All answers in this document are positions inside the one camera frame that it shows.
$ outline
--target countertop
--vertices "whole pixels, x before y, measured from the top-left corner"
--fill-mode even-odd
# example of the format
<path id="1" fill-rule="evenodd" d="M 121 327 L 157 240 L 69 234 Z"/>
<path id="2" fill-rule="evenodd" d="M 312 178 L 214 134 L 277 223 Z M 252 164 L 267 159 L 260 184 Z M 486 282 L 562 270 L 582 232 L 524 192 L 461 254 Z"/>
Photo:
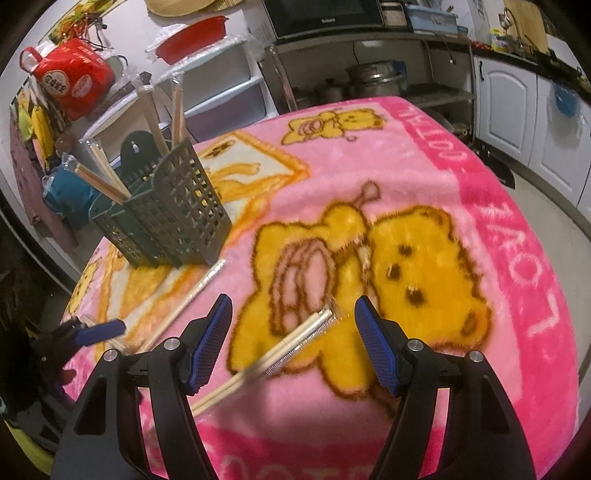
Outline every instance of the countertop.
<path id="1" fill-rule="evenodd" d="M 580 84 L 572 82 L 570 79 L 561 76 L 559 73 L 552 71 L 535 61 L 523 59 L 517 55 L 502 53 L 484 48 L 473 47 L 473 52 L 475 56 L 502 61 L 520 69 L 529 70 L 530 72 L 540 75 L 541 77 L 552 82 L 564 85 L 565 87 L 577 92 L 582 100 L 591 105 L 591 90 L 585 89 Z"/>

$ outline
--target cartoon bear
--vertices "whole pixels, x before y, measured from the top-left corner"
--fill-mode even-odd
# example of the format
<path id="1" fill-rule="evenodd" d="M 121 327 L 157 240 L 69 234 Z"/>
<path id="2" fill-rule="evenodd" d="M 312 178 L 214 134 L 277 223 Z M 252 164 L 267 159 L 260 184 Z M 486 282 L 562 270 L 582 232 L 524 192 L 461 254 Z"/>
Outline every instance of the cartoon bear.
<path id="1" fill-rule="evenodd" d="M 345 137 L 349 141 L 354 141 L 357 137 L 347 135 L 347 132 L 381 129 L 384 124 L 385 120 L 371 108 L 360 108 L 344 112 L 335 109 L 334 111 L 322 112 L 316 116 L 291 120 L 288 124 L 291 131 L 283 137 L 281 143 L 282 145 L 291 145 L 320 137 Z"/>
<path id="2" fill-rule="evenodd" d="M 417 206 L 370 224 L 361 206 L 379 199 L 367 182 L 351 203 L 328 206 L 317 223 L 273 222 L 257 232 L 252 254 L 256 290 L 238 314 L 228 370 L 250 366 L 331 296 L 340 319 L 296 354 L 282 373 L 318 367 L 339 397 L 395 404 L 376 383 L 355 325 L 355 301 L 367 294 L 382 317 L 433 348 L 468 351 L 482 344 L 491 310 L 452 218 Z"/>
<path id="3" fill-rule="evenodd" d="M 416 206 L 380 218 L 369 242 L 382 317 L 432 348 L 467 351 L 483 342 L 491 310 L 447 212 Z"/>

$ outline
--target kitchen cabinet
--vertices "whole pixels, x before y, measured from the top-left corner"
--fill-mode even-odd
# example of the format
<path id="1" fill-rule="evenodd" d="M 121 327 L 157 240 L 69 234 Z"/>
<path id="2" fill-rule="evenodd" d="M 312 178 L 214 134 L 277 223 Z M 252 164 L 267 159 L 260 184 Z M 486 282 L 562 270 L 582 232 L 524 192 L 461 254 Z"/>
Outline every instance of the kitchen cabinet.
<path id="1" fill-rule="evenodd" d="M 538 107 L 529 168 L 577 205 L 591 165 L 591 108 L 570 118 L 556 107 L 551 81 L 538 77 Z"/>
<path id="2" fill-rule="evenodd" d="M 537 76 L 475 57 L 476 137 L 527 165 L 534 143 Z"/>

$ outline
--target microwave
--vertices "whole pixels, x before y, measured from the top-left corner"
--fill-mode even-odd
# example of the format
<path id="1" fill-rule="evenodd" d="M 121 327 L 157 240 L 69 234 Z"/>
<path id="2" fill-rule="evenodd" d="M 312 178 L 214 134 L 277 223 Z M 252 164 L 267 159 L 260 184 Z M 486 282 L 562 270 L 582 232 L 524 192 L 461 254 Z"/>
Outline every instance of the microwave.
<path id="1" fill-rule="evenodd" d="M 252 35 L 277 41 L 347 28 L 381 28 L 378 0 L 248 0 L 242 8 Z"/>

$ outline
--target wooden chopstick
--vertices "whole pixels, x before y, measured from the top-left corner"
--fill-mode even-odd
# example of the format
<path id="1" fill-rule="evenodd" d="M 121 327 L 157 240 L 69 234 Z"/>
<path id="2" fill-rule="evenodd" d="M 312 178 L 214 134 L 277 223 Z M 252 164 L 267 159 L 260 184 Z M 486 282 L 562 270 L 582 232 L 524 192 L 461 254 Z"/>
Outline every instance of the wooden chopstick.
<path id="1" fill-rule="evenodd" d="M 203 414 L 225 398 L 240 390 L 244 385 L 267 374 L 279 370 L 283 363 L 293 355 L 302 343 L 307 343 L 317 333 L 324 330 L 336 313 L 329 307 L 319 313 L 313 313 L 304 323 L 299 325 L 271 350 L 254 362 L 251 366 L 235 374 L 230 380 L 201 398 L 191 406 L 193 417 Z"/>
<path id="2" fill-rule="evenodd" d="M 160 127 L 158 126 L 158 111 L 156 110 L 156 105 L 154 104 L 154 98 L 148 94 L 144 84 L 139 78 L 134 79 L 132 83 L 135 87 L 135 91 L 138 94 L 139 104 L 141 105 L 142 111 L 144 112 L 144 117 L 148 122 L 148 127 L 154 136 L 154 141 L 156 142 L 158 151 L 162 157 L 165 157 L 168 155 L 168 145 L 166 144 L 164 135 L 160 131 Z"/>
<path id="3" fill-rule="evenodd" d="M 126 201 L 129 197 L 131 197 L 129 191 L 122 192 L 121 190 L 117 189 L 115 186 L 111 185 L 106 180 L 103 180 L 96 173 L 90 171 L 88 168 L 86 168 L 84 165 L 80 163 L 76 164 L 73 171 L 86 183 L 89 183 L 99 192 L 106 195 L 114 202 L 119 203 L 120 205 L 123 204 L 123 202 Z"/>
<path id="4" fill-rule="evenodd" d="M 183 74 L 173 73 L 171 79 L 173 84 L 173 126 L 172 138 L 173 148 L 183 141 L 185 130 L 184 109 L 183 109 Z"/>
<path id="5" fill-rule="evenodd" d="M 168 314 L 168 316 L 158 325 L 156 331 L 139 347 L 137 353 L 143 353 L 150 351 L 154 345 L 157 344 L 162 334 L 166 329 L 173 323 L 178 316 L 183 312 L 185 308 L 195 299 L 195 297 L 215 278 L 221 269 L 226 265 L 226 260 L 221 258 L 217 263 L 210 268 L 203 278 L 191 289 L 183 301 L 177 305 L 177 307 Z"/>
<path id="6" fill-rule="evenodd" d="M 100 169 L 104 172 L 104 174 L 107 176 L 107 178 L 111 180 L 111 183 L 115 185 L 119 190 L 125 192 L 131 197 L 131 193 L 129 192 L 125 184 L 121 181 L 115 170 L 113 170 L 111 164 L 109 164 L 109 160 L 107 159 L 105 153 L 102 151 L 100 146 L 96 142 L 94 142 L 94 140 L 88 140 L 86 144 L 95 159 L 95 164 L 97 164 L 100 167 Z"/>

